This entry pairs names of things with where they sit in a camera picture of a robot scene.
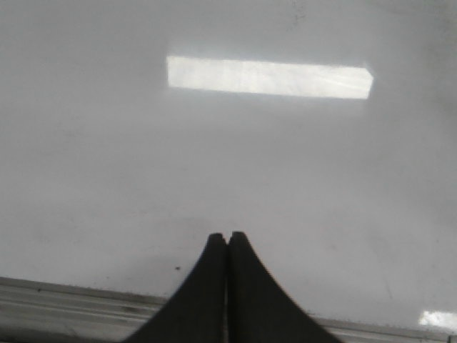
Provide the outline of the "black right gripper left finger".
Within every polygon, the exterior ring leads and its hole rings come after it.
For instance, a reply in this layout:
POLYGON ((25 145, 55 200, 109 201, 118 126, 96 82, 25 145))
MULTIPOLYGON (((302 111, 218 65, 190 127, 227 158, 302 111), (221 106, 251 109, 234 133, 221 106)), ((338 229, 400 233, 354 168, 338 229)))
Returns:
POLYGON ((222 342, 227 243, 210 234, 193 269, 174 295, 125 342, 222 342))

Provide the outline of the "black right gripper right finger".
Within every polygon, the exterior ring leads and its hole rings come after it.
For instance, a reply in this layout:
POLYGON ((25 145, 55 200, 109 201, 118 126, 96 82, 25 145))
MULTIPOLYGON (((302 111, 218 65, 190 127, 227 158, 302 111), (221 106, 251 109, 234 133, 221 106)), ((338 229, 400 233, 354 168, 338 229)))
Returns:
POLYGON ((247 236, 228 243, 228 337, 230 342, 339 342, 278 285, 247 236))

